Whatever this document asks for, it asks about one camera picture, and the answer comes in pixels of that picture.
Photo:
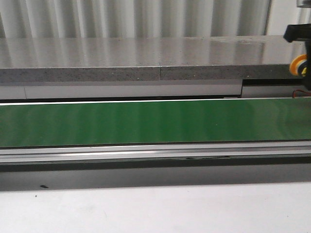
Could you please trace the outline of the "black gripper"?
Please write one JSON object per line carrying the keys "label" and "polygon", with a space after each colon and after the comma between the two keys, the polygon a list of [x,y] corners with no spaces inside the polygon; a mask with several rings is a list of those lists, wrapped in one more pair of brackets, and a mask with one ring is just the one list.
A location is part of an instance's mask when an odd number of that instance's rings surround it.
{"label": "black gripper", "polygon": [[306,41],[306,74],[303,77],[303,84],[307,90],[311,90],[311,24],[290,24],[287,25],[283,38],[292,43],[293,41]]}

